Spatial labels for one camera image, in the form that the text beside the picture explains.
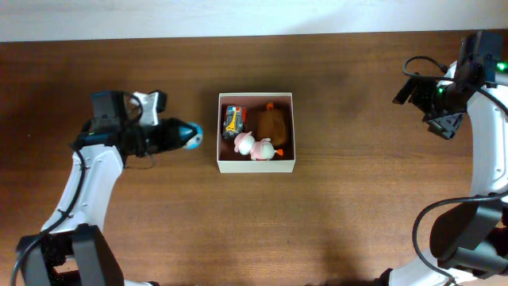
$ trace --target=table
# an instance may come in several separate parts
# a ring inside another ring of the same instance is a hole
[[[0,44],[0,281],[7,283],[19,238],[53,212],[71,168],[67,143],[92,115],[90,94],[107,89],[166,91],[161,117],[197,122],[205,138],[194,151],[157,156],[150,170],[126,169],[115,185],[104,235],[126,278],[345,285],[405,264],[415,257],[418,212],[469,192],[471,123],[445,141],[426,132],[416,107],[391,100],[407,80],[406,58],[451,63],[468,34]],[[217,96],[242,91],[293,92],[293,173],[219,173]],[[422,248],[446,209],[422,222]]]

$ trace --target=pink and white stuffed animal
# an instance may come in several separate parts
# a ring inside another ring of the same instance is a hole
[[[242,155],[251,155],[251,160],[271,160],[275,154],[283,155],[282,149],[275,150],[270,138],[259,142],[252,136],[252,132],[240,133],[235,138],[235,152]]]

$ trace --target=green light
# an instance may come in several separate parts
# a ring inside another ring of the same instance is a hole
[[[505,68],[508,68],[508,64],[498,63],[498,69],[500,69],[501,71],[504,71]]]

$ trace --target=white box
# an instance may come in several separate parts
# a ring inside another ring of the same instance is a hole
[[[283,149],[282,158],[277,155],[272,160],[250,160],[249,156],[242,156],[234,152],[234,143],[222,138],[222,123],[225,108],[228,105],[242,106],[247,109],[247,124],[244,132],[255,131],[252,129],[256,122],[249,121],[249,115],[253,110],[263,109],[267,103],[273,102],[275,108],[282,107],[289,112],[287,120],[290,130],[290,142]],[[254,173],[254,172],[293,172],[296,161],[296,148],[294,142],[294,119],[293,119],[293,95],[290,92],[272,93],[221,93],[219,95],[219,107],[217,116],[217,164],[222,173]]]

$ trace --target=blue round object held by gripper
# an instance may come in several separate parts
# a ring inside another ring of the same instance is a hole
[[[201,142],[203,142],[203,129],[201,126],[197,125],[196,123],[189,122],[187,123],[190,126],[193,126],[196,128],[198,133],[196,135],[192,136],[192,129],[187,128],[185,126],[179,127],[179,133],[180,138],[183,141],[187,141],[187,143],[183,146],[184,149],[195,149],[198,146],[200,146]]]

